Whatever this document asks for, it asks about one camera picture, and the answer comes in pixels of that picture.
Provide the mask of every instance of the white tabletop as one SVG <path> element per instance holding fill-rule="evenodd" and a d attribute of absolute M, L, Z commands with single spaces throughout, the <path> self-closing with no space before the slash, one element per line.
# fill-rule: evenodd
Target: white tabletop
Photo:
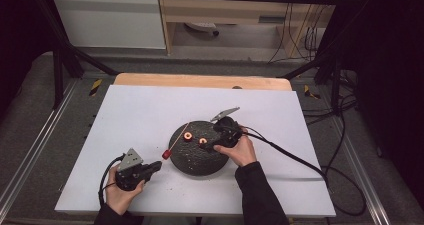
<path fill-rule="evenodd" d="M 55 210 L 96 213 L 107 165 L 134 148 L 145 163 L 161 160 L 181 125 L 209 121 L 222 110 L 269 141 L 319 166 L 295 92 L 217 88 L 112 85 L 64 187 Z M 252 138 L 268 182 L 287 216 L 335 216 L 323 179 L 315 171 Z M 215 174 L 193 177 L 167 160 L 129 211 L 143 215 L 232 216 L 242 214 L 242 194 L 229 160 Z"/>

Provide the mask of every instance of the person's right hand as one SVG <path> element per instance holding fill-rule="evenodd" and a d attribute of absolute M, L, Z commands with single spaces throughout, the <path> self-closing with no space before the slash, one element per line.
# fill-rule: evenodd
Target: person's right hand
<path fill-rule="evenodd" d="M 243 132 L 247 132 L 244 127 L 241 127 Z M 233 148 L 227 148 L 221 145 L 213 147 L 215 151 L 225 154 L 234 161 L 235 164 L 244 167 L 247 164 L 256 162 L 255 148 L 252 141 L 247 135 L 242 135 L 238 143 Z"/>

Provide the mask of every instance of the black disc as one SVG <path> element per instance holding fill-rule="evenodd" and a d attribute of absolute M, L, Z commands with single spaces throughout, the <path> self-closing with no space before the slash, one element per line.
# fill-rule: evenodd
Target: black disc
<path fill-rule="evenodd" d="M 182 125 L 171 137 L 169 147 L 181 134 L 186 124 Z M 184 141 L 184 133 L 190 132 L 193 139 L 190 142 Z M 228 161 L 228 156 L 218 152 L 206 152 L 199 148 L 199 139 L 205 138 L 207 141 L 214 141 L 219 138 L 219 134 L 213 130 L 213 123 L 206 121 L 190 122 L 184 133 L 172 148 L 171 161 L 181 172 L 193 176 L 206 176 L 219 171 Z"/>

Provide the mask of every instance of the white panel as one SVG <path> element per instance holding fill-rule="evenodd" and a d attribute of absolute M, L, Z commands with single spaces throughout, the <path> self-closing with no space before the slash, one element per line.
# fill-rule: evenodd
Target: white panel
<path fill-rule="evenodd" d="M 165 49 L 158 0 L 55 0 L 71 43 Z"/>
<path fill-rule="evenodd" d="M 146 163 L 162 160 L 169 139 L 181 125 L 209 121 L 236 106 L 240 110 L 231 114 L 233 119 L 319 166 L 295 92 L 115 85 L 109 88 L 56 210 L 97 212 L 100 178 L 115 157 L 132 147 Z M 320 175 L 269 145 L 253 141 L 257 158 L 288 216 L 335 215 Z M 193 177 L 165 161 L 130 210 L 145 215 L 241 214 L 236 168 L 229 161 L 215 174 Z"/>

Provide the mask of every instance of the gray floor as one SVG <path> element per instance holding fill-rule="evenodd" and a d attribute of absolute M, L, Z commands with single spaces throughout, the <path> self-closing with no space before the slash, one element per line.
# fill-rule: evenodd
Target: gray floor
<path fill-rule="evenodd" d="M 175 50 L 171 56 L 156 53 L 155 56 L 143 54 L 142 57 L 130 59 L 120 56 L 102 56 L 99 59 L 125 72 L 274 77 L 285 74 L 301 64 L 299 61 L 275 64 L 264 62 L 275 53 L 279 43 L 274 30 L 269 27 L 225 25 L 221 30 L 220 41 L 212 41 L 214 38 L 210 38 L 210 35 L 187 30 L 181 25 L 177 27 Z M 226 32 L 231 32 L 231 37 L 224 36 Z M 250 53 L 251 49 L 257 49 L 258 56 Z M 198 54 L 198 51 L 204 51 L 208 55 L 196 57 L 195 54 Z M 44 219 L 41 221 L 44 224 L 49 222 L 46 219 L 54 220 L 56 224 L 59 220 L 71 224 L 70 221 L 93 220 L 94 216 L 70 216 L 54 211 L 60 196 L 58 189 L 66 183 L 84 144 L 84 136 L 89 133 L 89 124 L 95 119 L 93 115 L 97 113 L 108 85 L 113 82 L 113 77 L 102 76 L 103 83 L 96 96 L 88 96 L 95 77 L 99 74 L 96 69 L 88 66 L 87 68 L 90 72 L 78 82 L 67 109 L 11 207 L 7 216 L 9 221 L 29 218 Z M 319 92 L 310 79 L 314 72 L 310 70 L 292 81 L 293 89 L 298 92 L 303 109 L 326 108 L 322 99 L 305 97 L 303 94 L 305 84 L 310 85 L 312 92 Z M 52 111 L 52 104 L 52 61 L 50 57 L 44 56 L 34 62 L 22 86 L 22 92 L 15 98 L 0 124 L 0 162 L 3 164 L 0 168 L 0 191 L 6 189 L 10 178 L 36 139 Z M 345 115 L 349 137 L 367 169 L 390 221 L 393 224 L 424 224 L 424 212 L 403 183 L 393 164 L 376 155 L 372 136 L 361 118 L 360 111 L 352 109 Z M 308 128 L 320 164 L 327 164 L 340 139 L 334 123 L 327 119 Z M 343 150 L 338 155 L 334 166 L 353 178 Z M 349 211 L 355 211 L 360 207 L 358 193 L 345 179 L 330 173 L 330 184 L 334 191 L 333 201 Z M 335 224 L 373 224 L 368 211 L 359 217 L 351 217 L 337 211 L 337 217 L 332 218 L 331 221 Z M 295 222 L 324 223 L 323 220 L 314 219 L 296 219 Z"/>

